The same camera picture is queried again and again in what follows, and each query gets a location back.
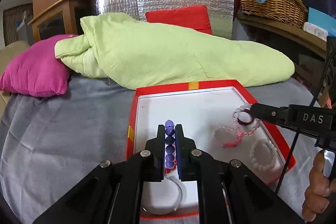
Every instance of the black cable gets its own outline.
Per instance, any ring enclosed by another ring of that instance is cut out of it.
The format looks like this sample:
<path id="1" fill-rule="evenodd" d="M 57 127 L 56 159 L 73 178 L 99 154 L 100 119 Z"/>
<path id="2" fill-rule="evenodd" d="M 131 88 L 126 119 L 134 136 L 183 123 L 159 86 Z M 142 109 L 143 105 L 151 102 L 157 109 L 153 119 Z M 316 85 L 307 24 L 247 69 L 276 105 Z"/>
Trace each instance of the black cable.
<path id="1" fill-rule="evenodd" d="M 323 69 L 323 72 L 322 72 L 322 75 L 321 75 L 321 78 L 320 78 L 320 82 L 315 90 L 315 94 L 313 96 L 313 99 L 311 100 L 309 106 L 313 106 L 317 100 L 317 97 L 319 96 L 319 93 L 320 93 L 320 90 L 322 88 L 322 85 L 323 85 L 323 81 L 326 77 L 326 73 L 328 71 L 328 68 L 329 68 L 329 64 L 330 64 L 330 61 L 332 60 L 332 58 L 334 57 L 334 55 L 336 54 L 336 49 L 333 50 L 331 52 L 331 54 L 329 55 L 328 59 L 326 60 L 325 62 L 325 66 L 324 66 L 324 69 Z M 289 161 L 293 155 L 293 151 L 294 151 L 294 148 L 295 148 L 295 145 L 296 145 L 296 142 L 297 142 L 297 139 L 299 138 L 299 135 L 300 135 L 300 130 L 298 129 L 296 131 L 296 134 L 295 134 L 295 137 L 294 137 L 294 140 L 293 140 L 293 143 L 292 143 L 292 146 L 289 150 L 289 153 L 288 153 L 288 156 L 287 156 L 287 159 L 286 159 L 286 162 L 285 162 L 285 165 L 283 166 L 283 169 L 282 169 L 282 172 L 281 172 L 281 175 L 280 175 L 280 178 L 279 178 L 279 182 L 278 182 L 278 185 L 275 189 L 275 193 L 278 194 L 279 193 L 279 190 L 280 190 L 280 187 L 281 187 L 281 184 L 282 184 L 282 181 L 284 179 L 284 176 L 285 176 L 285 173 L 287 171 L 287 168 L 288 168 L 288 165 L 289 165 Z"/>

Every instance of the shelf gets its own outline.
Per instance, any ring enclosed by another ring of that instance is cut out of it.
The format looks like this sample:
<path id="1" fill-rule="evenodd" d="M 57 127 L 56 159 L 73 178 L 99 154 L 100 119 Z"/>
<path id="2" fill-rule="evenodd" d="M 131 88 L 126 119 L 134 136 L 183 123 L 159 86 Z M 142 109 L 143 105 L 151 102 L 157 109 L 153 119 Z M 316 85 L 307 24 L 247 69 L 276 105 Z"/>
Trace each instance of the shelf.
<path id="1" fill-rule="evenodd" d="M 277 33 L 283 37 L 295 41 L 323 58 L 325 58 L 327 55 L 326 42 L 311 33 L 305 32 L 302 29 L 263 17 L 238 14 L 237 18 L 243 24 Z"/>

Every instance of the purple bead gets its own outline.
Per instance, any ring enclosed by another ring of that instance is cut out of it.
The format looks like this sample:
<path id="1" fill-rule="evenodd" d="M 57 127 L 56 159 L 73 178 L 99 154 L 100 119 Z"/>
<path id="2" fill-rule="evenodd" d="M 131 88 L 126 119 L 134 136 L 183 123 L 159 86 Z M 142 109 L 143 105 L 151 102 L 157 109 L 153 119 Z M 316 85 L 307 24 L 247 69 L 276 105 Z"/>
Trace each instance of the purple bead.
<path id="1" fill-rule="evenodd" d="M 166 155 L 166 162 L 173 162 L 175 160 L 175 156 L 174 155 Z"/>
<path id="2" fill-rule="evenodd" d="M 166 127 L 166 128 L 168 128 L 168 127 L 172 127 L 172 128 L 174 128 L 174 123 L 173 123 L 173 121 L 168 120 L 168 121 L 165 123 L 165 127 Z"/>
<path id="3" fill-rule="evenodd" d="M 166 167 L 172 169 L 175 166 L 175 162 L 168 162 L 166 161 Z"/>
<path id="4" fill-rule="evenodd" d="M 175 130 L 172 127 L 167 127 L 166 128 L 166 135 L 167 136 L 172 136 L 175 134 Z"/>
<path id="5" fill-rule="evenodd" d="M 166 152 L 167 152 L 167 154 L 171 155 L 172 153 L 175 152 L 175 147 L 172 146 L 172 145 L 167 145 Z"/>
<path id="6" fill-rule="evenodd" d="M 168 136 L 166 138 L 166 144 L 172 145 L 175 142 L 175 139 L 173 136 Z"/>

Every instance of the green blanket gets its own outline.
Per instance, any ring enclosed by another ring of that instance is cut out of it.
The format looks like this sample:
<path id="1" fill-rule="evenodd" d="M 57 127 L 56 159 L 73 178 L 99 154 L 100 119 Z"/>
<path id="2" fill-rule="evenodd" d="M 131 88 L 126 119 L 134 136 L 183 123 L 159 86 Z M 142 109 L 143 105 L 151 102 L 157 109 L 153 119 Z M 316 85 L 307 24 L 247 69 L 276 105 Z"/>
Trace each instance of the green blanket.
<path id="1" fill-rule="evenodd" d="M 56 44 L 56 58 L 84 76 L 110 77 L 129 89 L 218 79 L 255 86 L 294 73 L 287 56 L 256 42 L 141 22 L 124 13 L 83 17 L 81 26 L 84 35 Z"/>

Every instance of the red fabric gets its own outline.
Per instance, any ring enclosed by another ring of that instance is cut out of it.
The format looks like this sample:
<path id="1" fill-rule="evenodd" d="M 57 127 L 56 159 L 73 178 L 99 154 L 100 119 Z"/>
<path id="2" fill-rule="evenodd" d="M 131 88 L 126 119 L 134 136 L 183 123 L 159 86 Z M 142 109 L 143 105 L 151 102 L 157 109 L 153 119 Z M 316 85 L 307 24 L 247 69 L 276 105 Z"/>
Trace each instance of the red fabric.
<path id="1" fill-rule="evenodd" d="M 165 23 L 212 34 L 208 11 L 205 5 L 147 12 L 146 18 L 150 23 Z"/>

